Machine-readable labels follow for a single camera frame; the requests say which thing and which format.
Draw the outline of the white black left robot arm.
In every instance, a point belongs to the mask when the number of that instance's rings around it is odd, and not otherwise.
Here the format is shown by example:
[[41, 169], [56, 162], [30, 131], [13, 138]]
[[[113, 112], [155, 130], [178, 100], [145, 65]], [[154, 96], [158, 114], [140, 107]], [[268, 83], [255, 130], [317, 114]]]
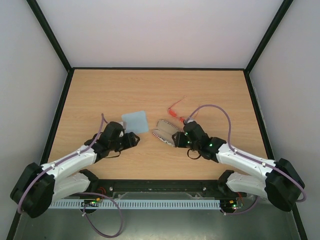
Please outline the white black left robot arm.
[[120, 154], [136, 147], [140, 138], [126, 132], [122, 123], [111, 121], [100, 126], [93, 137], [72, 153], [49, 163], [30, 163], [25, 167], [10, 198], [19, 213], [31, 218], [42, 215], [52, 203], [74, 194], [96, 190], [98, 177], [87, 169], [108, 158], [109, 153]]

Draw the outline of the light blue cleaning cloth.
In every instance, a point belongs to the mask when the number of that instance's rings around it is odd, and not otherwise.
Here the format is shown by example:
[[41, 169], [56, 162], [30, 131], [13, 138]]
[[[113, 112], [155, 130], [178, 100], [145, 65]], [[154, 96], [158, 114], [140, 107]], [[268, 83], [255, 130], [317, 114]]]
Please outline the light blue cleaning cloth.
[[125, 133], [133, 132], [138, 135], [149, 131], [147, 115], [143, 110], [123, 114], [121, 119], [126, 123]]

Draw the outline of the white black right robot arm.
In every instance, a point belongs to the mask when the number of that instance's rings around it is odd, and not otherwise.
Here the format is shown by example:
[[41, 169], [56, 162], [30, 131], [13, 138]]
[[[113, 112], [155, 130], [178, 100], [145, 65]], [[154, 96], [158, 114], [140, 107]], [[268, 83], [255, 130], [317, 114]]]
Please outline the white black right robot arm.
[[219, 137], [210, 137], [195, 121], [186, 123], [183, 131], [172, 135], [177, 148], [198, 152], [216, 163], [230, 165], [240, 171], [227, 170], [219, 178], [218, 191], [229, 196], [243, 192], [267, 199], [274, 207], [290, 212], [298, 202], [305, 184], [294, 166], [286, 159], [259, 158], [235, 148]]

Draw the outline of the stars and stripes glasses case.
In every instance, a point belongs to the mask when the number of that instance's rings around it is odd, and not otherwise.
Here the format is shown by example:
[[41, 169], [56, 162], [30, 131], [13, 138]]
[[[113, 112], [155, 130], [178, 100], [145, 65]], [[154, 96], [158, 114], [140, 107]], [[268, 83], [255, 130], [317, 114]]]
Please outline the stars and stripes glasses case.
[[174, 140], [172, 139], [172, 135], [181, 130], [173, 125], [172, 123], [168, 122], [165, 119], [158, 120], [156, 127], [151, 131], [152, 135], [155, 136], [160, 141], [175, 147]]

